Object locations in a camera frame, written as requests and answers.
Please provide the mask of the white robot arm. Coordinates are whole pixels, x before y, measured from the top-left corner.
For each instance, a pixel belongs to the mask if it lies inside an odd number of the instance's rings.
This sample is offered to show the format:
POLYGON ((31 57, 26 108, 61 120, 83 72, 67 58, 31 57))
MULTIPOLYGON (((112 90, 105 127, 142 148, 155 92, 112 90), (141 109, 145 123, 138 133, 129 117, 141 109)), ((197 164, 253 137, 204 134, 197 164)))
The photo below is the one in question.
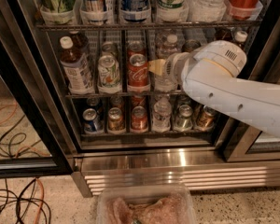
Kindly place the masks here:
POLYGON ((194 101, 280 138, 280 84, 239 78, 245 63, 242 49, 217 40, 150 61, 148 70, 179 84, 194 101))

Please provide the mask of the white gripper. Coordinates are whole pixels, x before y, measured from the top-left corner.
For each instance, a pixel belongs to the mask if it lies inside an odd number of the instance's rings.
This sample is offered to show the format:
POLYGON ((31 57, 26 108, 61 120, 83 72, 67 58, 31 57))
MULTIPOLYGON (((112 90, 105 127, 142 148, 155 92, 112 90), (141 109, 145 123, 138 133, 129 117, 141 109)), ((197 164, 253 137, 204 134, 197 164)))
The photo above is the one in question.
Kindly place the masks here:
POLYGON ((148 62, 148 70, 158 76, 164 74, 165 77, 171 79, 174 83, 181 84, 181 73, 189 58, 189 53, 174 53, 170 55, 166 61, 157 59, 148 62))

